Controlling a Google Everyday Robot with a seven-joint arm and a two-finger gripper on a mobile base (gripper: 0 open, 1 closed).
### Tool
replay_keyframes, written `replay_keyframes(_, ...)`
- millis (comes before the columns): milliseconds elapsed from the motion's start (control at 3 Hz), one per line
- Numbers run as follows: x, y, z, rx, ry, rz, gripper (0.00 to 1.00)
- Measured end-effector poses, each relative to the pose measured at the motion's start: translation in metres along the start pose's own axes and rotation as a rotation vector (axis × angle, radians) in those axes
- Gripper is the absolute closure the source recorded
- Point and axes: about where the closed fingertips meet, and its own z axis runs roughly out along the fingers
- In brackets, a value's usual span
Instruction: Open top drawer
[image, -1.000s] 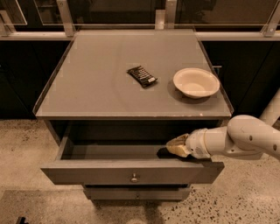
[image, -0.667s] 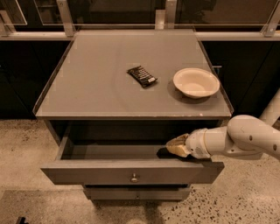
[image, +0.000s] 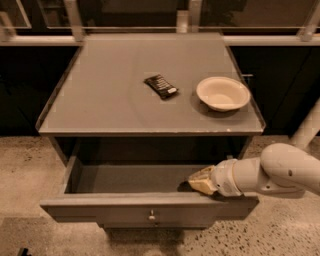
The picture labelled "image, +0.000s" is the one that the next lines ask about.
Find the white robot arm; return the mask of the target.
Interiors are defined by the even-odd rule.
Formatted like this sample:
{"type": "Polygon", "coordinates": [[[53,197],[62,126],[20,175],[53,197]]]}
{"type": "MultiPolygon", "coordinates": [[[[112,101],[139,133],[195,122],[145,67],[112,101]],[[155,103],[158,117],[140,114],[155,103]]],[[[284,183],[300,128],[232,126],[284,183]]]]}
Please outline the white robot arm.
{"type": "Polygon", "coordinates": [[[191,188],[207,195],[226,197],[260,193],[270,196],[320,194],[320,160],[305,151],[320,130],[320,99],[315,103],[289,144],[274,143],[261,155],[229,159],[192,174],[191,188]]]}

